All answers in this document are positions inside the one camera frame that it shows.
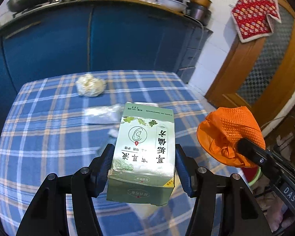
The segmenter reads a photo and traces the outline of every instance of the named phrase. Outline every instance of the cardboard box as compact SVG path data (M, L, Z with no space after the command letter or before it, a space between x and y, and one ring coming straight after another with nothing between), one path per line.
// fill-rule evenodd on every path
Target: cardboard box
M167 204L174 177L173 110L126 103L108 175L107 200Z

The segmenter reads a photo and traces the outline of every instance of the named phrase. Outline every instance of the bowl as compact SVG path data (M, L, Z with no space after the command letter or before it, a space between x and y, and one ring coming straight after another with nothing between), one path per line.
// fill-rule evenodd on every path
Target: bowl
M178 2L176 0L157 0L157 2L167 9L171 9L177 12L183 11L187 7L187 5L185 5L184 3Z

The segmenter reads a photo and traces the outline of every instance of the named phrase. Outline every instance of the red patterned cloth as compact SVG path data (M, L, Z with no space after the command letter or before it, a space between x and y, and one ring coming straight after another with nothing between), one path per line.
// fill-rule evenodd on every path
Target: red patterned cloth
M238 0L231 14L241 42L271 35L272 19L281 23L277 0Z

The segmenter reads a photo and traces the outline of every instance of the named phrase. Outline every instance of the table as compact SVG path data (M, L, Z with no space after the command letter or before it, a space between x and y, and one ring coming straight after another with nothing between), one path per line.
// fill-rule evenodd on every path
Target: table
M200 102L174 73L103 71L107 81L98 97L80 97L75 82L81 74L63 75L25 84L6 119L0 139L0 217L8 235L15 235L35 192L49 173L70 175L88 166L108 142L110 124L83 123L83 108L116 103L155 102L173 109L176 143L187 156L220 175L241 173L209 156L199 145L197 126L207 115ZM104 235L185 235L194 206L181 185L169 203L148 217L127 203L106 201L106 189L93 199ZM220 207L217 199L216 209ZM67 195L70 235L76 235L71 195ZM219 219L214 222L218 233Z

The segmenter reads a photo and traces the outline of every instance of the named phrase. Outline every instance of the clear plastic bag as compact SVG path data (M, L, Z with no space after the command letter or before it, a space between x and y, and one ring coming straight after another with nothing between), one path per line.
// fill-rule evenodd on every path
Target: clear plastic bag
M100 78L94 78L92 74L85 74L76 81L76 88L80 96L96 97L103 93L106 82Z
M88 124L115 124L121 121L121 105L96 106L84 109L84 122Z

